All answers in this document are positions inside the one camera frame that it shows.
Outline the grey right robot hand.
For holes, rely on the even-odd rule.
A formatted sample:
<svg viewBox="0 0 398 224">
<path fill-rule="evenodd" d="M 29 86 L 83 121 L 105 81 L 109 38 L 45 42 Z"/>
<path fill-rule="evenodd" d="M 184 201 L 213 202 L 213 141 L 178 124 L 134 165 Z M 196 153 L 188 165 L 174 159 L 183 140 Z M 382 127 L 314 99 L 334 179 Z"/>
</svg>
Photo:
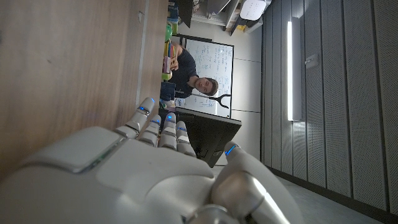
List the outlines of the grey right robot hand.
<svg viewBox="0 0 398 224">
<path fill-rule="evenodd" d="M 302 223 L 289 191 L 235 142 L 218 175 L 173 113 L 146 98 L 113 131 L 90 127 L 23 160 L 1 182 L 2 223 Z"/>
</svg>

